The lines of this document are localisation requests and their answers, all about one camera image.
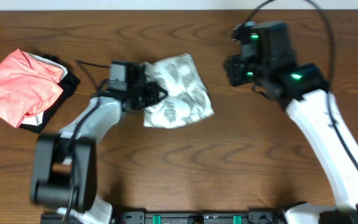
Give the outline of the white fern print dress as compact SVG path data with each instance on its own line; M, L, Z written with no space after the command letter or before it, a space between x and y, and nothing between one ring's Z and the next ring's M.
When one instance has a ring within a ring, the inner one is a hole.
M190 54L143 65L147 80L156 81L168 92L160 103L144 109L145 127L174 129L214 114L208 90Z

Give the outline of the black garment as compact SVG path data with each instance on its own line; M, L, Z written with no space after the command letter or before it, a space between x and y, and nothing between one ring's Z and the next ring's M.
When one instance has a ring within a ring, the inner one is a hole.
M61 105L74 94L81 80L73 74L72 66L61 60L58 56L49 54L44 54L43 56L30 54L30 56L34 59L40 60L41 62L59 67L63 70L63 75L60 79L60 82L58 83L63 92L57 98L56 102L44 112L34 117L26 118L19 126L21 129L40 134L53 115L57 112L59 107L61 107Z

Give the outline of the pink garment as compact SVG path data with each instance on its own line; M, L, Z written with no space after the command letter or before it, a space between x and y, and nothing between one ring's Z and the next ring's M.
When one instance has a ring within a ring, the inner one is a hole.
M17 49L0 63L0 118L19 127L35 120L62 95L63 65Z

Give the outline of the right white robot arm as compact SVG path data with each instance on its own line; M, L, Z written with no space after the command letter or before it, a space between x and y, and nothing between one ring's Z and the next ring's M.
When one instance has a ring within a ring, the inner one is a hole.
M250 83L254 92L276 101L299 127L321 164L335 206L298 203L279 211L276 223L358 223L358 144L319 68L299 65L288 26L282 21L235 26L241 51L224 63L229 83Z

